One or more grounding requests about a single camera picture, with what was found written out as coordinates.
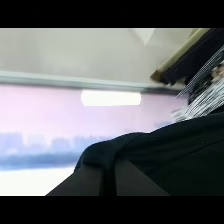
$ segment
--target pink sky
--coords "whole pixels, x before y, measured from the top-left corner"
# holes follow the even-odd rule
[[[0,132],[70,138],[151,132],[185,105],[175,96],[143,94],[139,106],[83,106],[81,90],[2,85]]]

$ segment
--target bright white light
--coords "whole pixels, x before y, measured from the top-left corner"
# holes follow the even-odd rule
[[[84,106],[129,106],[139,105],[141,94],[136,92],[83,90],[81,100]]]

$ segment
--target white wall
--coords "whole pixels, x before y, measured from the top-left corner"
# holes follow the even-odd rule
[[[0,29],[0,71],[153,85],[191,30],[156,28],[145,47],[128,28]]]

